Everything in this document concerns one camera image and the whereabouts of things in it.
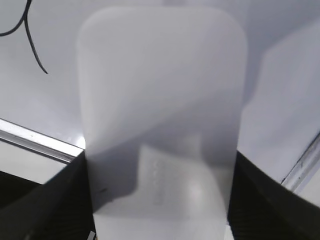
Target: black wire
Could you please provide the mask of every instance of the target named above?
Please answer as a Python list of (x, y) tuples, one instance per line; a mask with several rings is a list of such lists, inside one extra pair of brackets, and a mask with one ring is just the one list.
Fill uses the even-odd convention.
[(39, 67), (42, 69), (42, 71), (44, 71), (46, 74), (48, 74), (48, 72), (46, 71), (46, 69), (44, 68), (44, 66), (42, 65), (42, 63), (41, 63), (41, 61), (39, 59), (39, 56), (37, 54), (34, 42), (33, 42), (32, 37), (31, 37), (30, 29), (29, 29), (28, 13), (29, 13), (31, 2), (32, 2), (32, 0), (27, 0), (25, 8), (24, 8), (24, 11), (23, 11), (23, 14), (22, 14), (22, 17), (19, 20), (19, 22), (11, 30), (3, 32), (3, 33), (0, 32), (0, 37), (4, 37), (4, 36), (8, 36), (10, 34), (13, 34), (21, 26), (21, 24), (24, 22), (25, 32), (26, 32), (26, 35), (28, 37), (29, 44), (31, 46), (31, 49), (32, 49), (33, 55), (35, 57), (35, 60), (38, 63)]

